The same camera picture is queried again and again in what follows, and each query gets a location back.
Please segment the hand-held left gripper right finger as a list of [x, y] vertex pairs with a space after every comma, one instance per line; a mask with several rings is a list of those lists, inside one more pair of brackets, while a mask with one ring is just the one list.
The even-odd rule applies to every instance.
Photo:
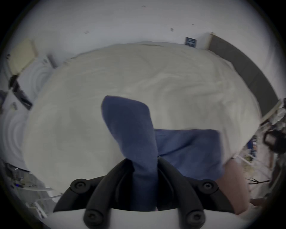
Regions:
[[204, 210], [234, 214], [233, 206], [215, 181], [183, 176], [162, 157], [158, 157], [158, 170], [171, 190], [171, 206], [178, 209], [180, 228], [201, 228], [206, 222]]

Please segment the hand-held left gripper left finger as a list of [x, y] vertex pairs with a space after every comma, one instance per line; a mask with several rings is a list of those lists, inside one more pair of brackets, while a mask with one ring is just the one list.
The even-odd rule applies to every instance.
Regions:
[[107, 228], [116, 188], [132, 171], [132, 162], [124, 159], [105, 176], [72, 181], [53, 213], [85, 209], [83, 222], [88, 228]]

